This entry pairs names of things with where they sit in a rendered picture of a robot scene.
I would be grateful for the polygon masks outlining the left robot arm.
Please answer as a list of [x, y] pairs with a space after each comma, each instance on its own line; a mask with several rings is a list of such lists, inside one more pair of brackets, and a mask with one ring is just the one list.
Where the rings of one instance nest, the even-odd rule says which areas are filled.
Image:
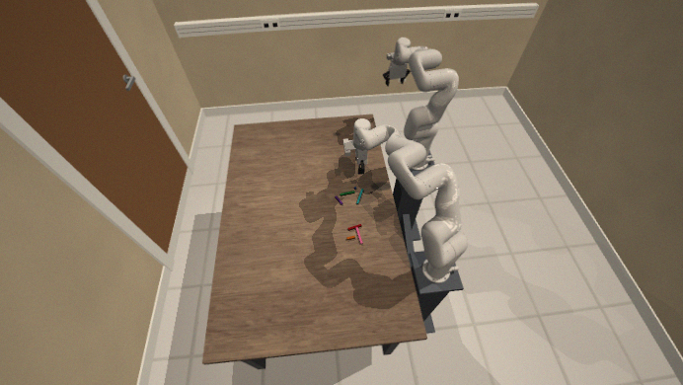
[[467, 237], [459, 231], [462, 223], [457, 177], [443, 163], [434, 164], [414, 176], [409, 169], [424, 160], [424, 146], [401, 137], [399, 131], [390, 125], [371, 129], [369, 120], [365, 118], [354, 123], [353, 140], [343, 140], [344, 154], [350, 156], [350, 150], [354, 149], [371, 150], [384, 142], [389, 156], [388, 165], [410, 197], [423, 199], [438, 190], [435, 216], [423, 224], [420, 231], [426, 256], [422, 272], [432, 282], [444, 282], [451, 271], [459, 270], [458, 266], [452, 266], [468, 247]]

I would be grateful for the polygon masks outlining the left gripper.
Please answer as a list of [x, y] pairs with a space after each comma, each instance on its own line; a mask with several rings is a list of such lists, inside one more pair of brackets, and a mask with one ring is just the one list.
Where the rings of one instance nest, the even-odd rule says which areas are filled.
[[355, 149], [355, 160], [357, 161], [357, 165], [359, 167], [358, 175], [364, 174], [364, 165], [367, 165], [367, 150], [361, 151], [359, 149]]

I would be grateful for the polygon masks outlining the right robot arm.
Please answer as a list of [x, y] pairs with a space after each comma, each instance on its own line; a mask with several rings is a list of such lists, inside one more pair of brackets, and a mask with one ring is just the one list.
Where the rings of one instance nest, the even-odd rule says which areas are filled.
[[425, 159], [412, 168], [413, 170], [420, 171], [427, 167], [428, 162], [434, 161], [431, 155], [427, 155], [432, 140], [438, 131], [438, 122], [457, 92], [459, 79], [457, 72], [453, 69], [438, 69], [425, 72], [424, 70], [439, 66], [442, 61], [441, 53], [436, 49], [430, 49], [426, 46], [410, 46], [411, 42], [408, 38], [399, 38], [396, 43], [395, 52], [387, 53], [387, 59], [399, 66], [409, 63], [420, 91], [430, 92], [438, 90], [430, 98], [426, 106], [414, 108], [409, 112], [404, 127], [405, 137], [408, 140], [422, 144], [426, 149]]

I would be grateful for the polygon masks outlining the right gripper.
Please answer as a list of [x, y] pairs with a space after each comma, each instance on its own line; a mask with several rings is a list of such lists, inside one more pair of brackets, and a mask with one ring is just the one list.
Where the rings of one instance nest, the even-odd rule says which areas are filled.
[[[389, 66], [389, 70], [388, 70], [386, 73], [383, 74], [383, 77], [385, 78], [385, 80], [387, 80], [387, 81], [385, 82], [386, 85], [387, 85], [387, 87], [389, 86], [389, 82], [390, 82], [389, 80], [390, 80], [390, 79], [399, 79], [399, 78], [401, 78], [401, 79], [400, 79], [400, 82], [401, 82], [401, 84], [403, 84], [404, 79], [405, 79], [405, 78], [409, 75], [409, 73], [411, 72], [409, 69], [407, 69], [407, 67], [408, 67], [408, 63], [406, 63], [405, 65], [399, 66], [399, 65], [396, 65], [394, 62], [391, 62], [390, 66]], [[389, 74], [389, 75], [388, 75], [388, 74]], [[407, 74], [407, 76], [406, 76], [406, 74]], [[406, 77], [405, 77], [405, 76], [406, 76]], [[388, 77], [389, 77], [389, 78], [388, 78]], [[404, 77], [405, 77], [405, 78], [404, 78]]]

